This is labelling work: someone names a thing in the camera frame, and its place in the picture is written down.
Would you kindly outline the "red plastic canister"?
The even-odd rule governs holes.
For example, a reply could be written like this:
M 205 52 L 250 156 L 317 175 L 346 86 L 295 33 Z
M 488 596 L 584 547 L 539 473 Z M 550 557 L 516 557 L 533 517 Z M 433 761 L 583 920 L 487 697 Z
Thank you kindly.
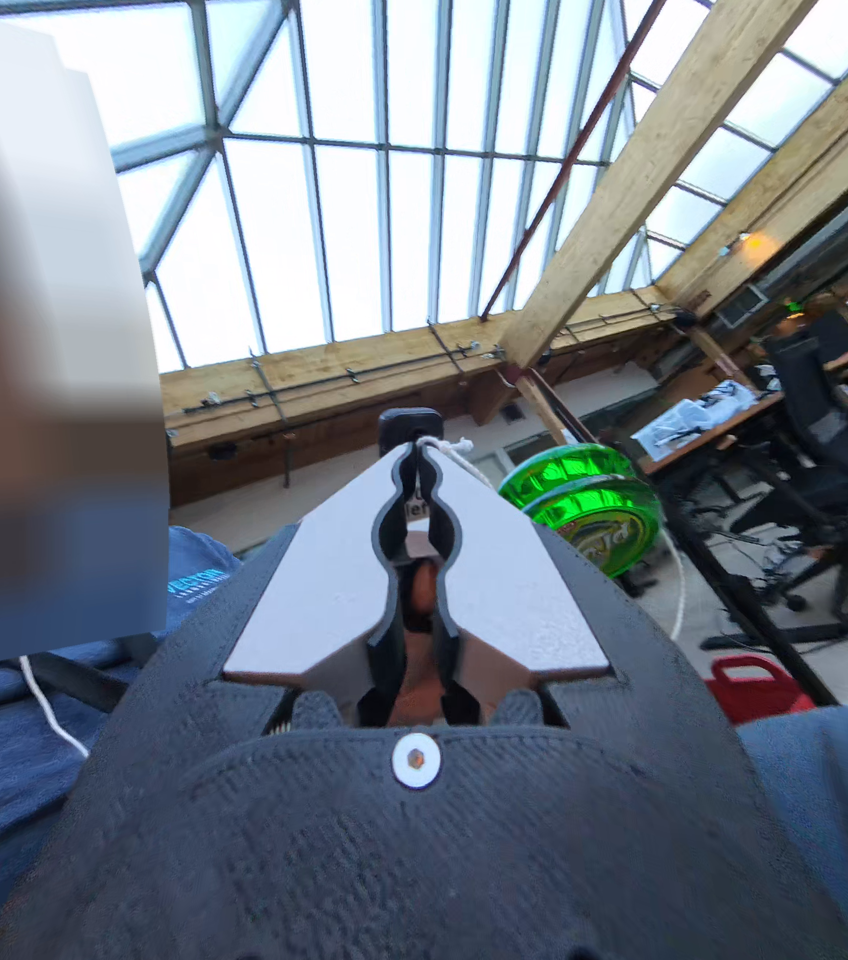
M 735 727 L 815 708 L 785 669 L 758 654 L 721 656 L 710 670 L 706 687 Z

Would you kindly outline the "cluttered wooden desk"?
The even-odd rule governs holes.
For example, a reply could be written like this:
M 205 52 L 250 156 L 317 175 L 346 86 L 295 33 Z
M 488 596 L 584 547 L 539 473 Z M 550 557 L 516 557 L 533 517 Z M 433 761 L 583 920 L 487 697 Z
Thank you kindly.
M 675 466 L 679 461 L 698 450 L 727 450 L 734 442 L 729 440 L 728 437 L 738 437 L 742 429 L 774 411 L 783 402 L 784 396 L 784 393 L 780 390 L 770 393 L 742 413 L 736 414 L 718 426 L 698 435 L 692 441 L 675 451 L 671 451 L 670 454 L 659 461 L 653 461 L 647 455 L 637 459 L 633 462 L 634 468 L 641 474 L 651 476 Z

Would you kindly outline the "wooden roof beam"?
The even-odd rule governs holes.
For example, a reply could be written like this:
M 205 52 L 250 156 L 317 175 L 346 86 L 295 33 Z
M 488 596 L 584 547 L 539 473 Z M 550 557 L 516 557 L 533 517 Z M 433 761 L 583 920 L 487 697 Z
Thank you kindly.
M 656 282 L 668 304 L 710 313 L 848 198 L 848 75 Z M 719 258 L 741 232 L 781 244 L 760 265 Z
M 814 1 L 719 1 L 501 339 L 532 366 L 800 25 Z

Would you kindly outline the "white crumpled plastic bag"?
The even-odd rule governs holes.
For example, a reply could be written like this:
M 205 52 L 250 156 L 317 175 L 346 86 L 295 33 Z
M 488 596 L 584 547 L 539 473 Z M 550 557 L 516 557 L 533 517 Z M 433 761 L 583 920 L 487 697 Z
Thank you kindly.
M 700 398 L 682 399 L 630 436 L 653 462 L 721 426 L 757 403 L 758 395 L 726 379 Z

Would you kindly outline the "green yoyo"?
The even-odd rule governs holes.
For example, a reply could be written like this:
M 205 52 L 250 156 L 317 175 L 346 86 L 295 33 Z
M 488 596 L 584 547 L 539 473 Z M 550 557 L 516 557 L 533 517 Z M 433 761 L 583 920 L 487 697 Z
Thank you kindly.
M 565 444 L 529 457 L 503 478 L 498 494 L 610 579 L 645 557 L 663 522 L 656 493 L 634 465 L 599 443 Z

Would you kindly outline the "glass skylight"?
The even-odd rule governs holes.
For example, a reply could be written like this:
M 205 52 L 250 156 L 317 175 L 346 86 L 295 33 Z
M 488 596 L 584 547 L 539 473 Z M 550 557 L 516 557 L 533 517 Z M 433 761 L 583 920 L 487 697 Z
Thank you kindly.
M 638 1 L 0 2 L 88 75 L 162 375 L 478 316 Z

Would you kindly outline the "white hoodie drawstring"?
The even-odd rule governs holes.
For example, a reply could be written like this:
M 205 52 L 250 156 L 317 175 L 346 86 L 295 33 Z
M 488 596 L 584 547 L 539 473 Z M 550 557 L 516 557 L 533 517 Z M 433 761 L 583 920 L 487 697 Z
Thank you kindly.
M 19 656 L 18 666 L 20 666 L 22 677 L 30 694 L 36 700 L 38 706 L 44 714 L 47 726 L 50 727 L 57 738 L 67 743 L 71 749 L 75 750 L 81 756 L 83 761 L 86 760 L 90 756 L 89 749 L 82 741 L 73 736 L 60 724 L 51 702 L 46 697 L 44 690 L 41 689 L 37 682 L 29 656 Z

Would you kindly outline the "black metal desk leg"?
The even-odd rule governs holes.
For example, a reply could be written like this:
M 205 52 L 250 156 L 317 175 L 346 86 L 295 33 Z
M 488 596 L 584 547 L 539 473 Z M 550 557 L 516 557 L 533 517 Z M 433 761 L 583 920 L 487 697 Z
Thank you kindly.
M 814 669 L 770 620 L 757 594 L 742 575 L 728 572 L 717 560 L 677 503 L 658 493 L 667 519 L 670 538 L 680 547 L 697 572 L 727 609 L 730 618 L 750 638 L 752 646 L 766 647 L 817 707 L 837 707 L 839 701 Z

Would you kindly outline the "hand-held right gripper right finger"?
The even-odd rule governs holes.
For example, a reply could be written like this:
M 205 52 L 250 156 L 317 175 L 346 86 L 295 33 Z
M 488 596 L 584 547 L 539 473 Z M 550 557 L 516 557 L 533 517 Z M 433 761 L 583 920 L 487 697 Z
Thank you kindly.
M 418 443 L 439 571 L 433 651 L 450 725 L 481 725 L 514 690 L 605 677 L 611 666 L 542 526 L 442 440 Z

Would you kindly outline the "wall lamp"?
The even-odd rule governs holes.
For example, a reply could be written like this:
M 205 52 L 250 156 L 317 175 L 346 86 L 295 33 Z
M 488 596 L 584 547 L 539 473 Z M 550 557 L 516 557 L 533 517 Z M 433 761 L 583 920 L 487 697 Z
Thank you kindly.
M 781 244 L 760 231 L 742 231 L 718 251 L 719 258 L 739 258 L 751 265 L 760 265 L 778 254 Z

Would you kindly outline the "black office chair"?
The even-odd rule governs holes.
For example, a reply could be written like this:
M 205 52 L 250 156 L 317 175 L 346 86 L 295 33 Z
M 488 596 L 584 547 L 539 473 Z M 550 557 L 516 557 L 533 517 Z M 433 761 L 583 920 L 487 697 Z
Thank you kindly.
M 816 338 L 804 330 L 769 338 L 765 350 L 780 381 L 787 426 L 812 465 L 788 471 L 786 480 L 768 475 L 773 486 L 762 505 L 783 515 L 776 525 L 792 527 L 813 562 L 777 584 L 774 598 L 792 609 L 797 587 L 836 570 L 829 612 L 848 635 L 848 405 L 820 360 Z

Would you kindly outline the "red pipe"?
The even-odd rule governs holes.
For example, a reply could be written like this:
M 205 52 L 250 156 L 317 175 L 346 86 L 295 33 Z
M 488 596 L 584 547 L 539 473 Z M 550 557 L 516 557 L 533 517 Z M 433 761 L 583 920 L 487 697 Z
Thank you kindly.
M 641 46 L 645 42 L 646 37 L 648 36 L 665 5 L 665 1 L 652 1 L 648 4 L 643 18 L 635 28 L 633 35 L 623 47 L 622 53 L 615 65 L 613 72 L 610 74 L 605 86 L 600 91 L 598 100 L 594 103 L 583 123 L 574 123 L 574 138 L 568 141 L 566 144 L 565 154 L 558 166 L 554 180 L 550 184 L 548 191 L 542 197 L 540 205 L 535 211 L 533 218 L 528 223 L 523 225 L 522 231 L 513 246 L 511 257 L 502 273 L 502 276 L 493 289 L 492 294 L 489 295 L 487 303 L 479 315 L 479 321 L 482 324 L 487 322 L 492 308 L 498 301 L 500 295 L 504 293 L 505 290 L 510 286 L 510 281 L 518 272 L 519 265 L 526 252 L 527 246 L 538 232 L 538 229 L 545 219 L 548 210 L 561 195 L 565 184 L 570 179 L 574 166 L 578 162 L 581 151 L 584 149 L 587 141 L 593 134 L 600 118 L 609 109 L 610 104 L 616 101 L 618 92 L 623 86 L 625 78 L 630 73 L 630 68 L 634 57 L 641 49 Z

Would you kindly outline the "wooden wall beam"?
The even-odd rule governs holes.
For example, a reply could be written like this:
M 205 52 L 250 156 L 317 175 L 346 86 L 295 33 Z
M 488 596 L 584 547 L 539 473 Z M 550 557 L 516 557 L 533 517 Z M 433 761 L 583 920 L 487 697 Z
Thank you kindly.
M 655 286 L 587 298 L 550 342 L 546 377 L 587 377 L 629 363 L 639 339 L 652 340 L 669 317 Z M 241 438 L 283 435 L 450 383 L 505 372 L 503 335 L 520 311 L 423 326 L 259 358 L 246 357 L 161 375 L 166 431 L 175 451 Z

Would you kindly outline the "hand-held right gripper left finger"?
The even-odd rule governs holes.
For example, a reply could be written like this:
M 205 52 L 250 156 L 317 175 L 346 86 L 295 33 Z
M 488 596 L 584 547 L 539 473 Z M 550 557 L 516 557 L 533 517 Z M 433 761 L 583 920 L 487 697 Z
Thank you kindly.
M 345 720 L 386 725 L 406 673 L 395 562 L 416 481 L 406 442 L 299 521 L 223 678 L 325 693 Z

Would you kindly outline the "white wall vent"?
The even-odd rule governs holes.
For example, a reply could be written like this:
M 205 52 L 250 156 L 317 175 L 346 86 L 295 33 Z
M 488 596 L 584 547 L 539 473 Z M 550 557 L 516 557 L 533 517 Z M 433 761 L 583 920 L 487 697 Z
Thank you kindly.
M 727 330 L 736 330 L 755 314 L 760 313 L 768 304 L 763 290 L 746 284 L 736 294 L 714 311 L 716 320 Z

